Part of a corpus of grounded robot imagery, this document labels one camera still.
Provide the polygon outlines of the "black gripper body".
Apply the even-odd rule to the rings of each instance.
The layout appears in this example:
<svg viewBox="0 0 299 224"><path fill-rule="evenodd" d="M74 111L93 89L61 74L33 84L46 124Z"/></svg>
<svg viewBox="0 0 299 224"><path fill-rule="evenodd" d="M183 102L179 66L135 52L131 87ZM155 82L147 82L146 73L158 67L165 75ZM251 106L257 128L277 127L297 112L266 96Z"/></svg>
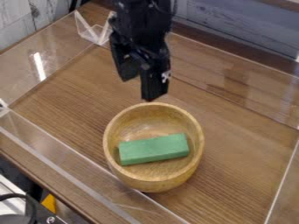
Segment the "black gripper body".
<svg viewBox="0 0 299 224"><path fill-rule="evenodd" d="M173 26L173 0L113 0L113 5L117 14L109 23L114 60L169 60L166 36Z"/></svg>

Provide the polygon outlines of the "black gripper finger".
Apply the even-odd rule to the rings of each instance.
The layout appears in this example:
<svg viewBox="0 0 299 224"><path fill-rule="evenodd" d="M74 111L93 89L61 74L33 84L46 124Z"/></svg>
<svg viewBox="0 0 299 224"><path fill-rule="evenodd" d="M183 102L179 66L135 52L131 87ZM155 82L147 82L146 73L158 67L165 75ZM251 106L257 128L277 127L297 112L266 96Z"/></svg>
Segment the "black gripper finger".
<svg viewBox="0 0 299 224"><path fill-rule="evenodd" d="M169 92L171 77L171 61L155 59L147 66L142 66L142 98L151 102Z"/></svg>
<svg viewBox="0 0 299 224"><path fill-rule="evenodd" d="M110 41L113 58L122 81L129 81L138 76L139 62L131 56L131 47Z"/></svg>

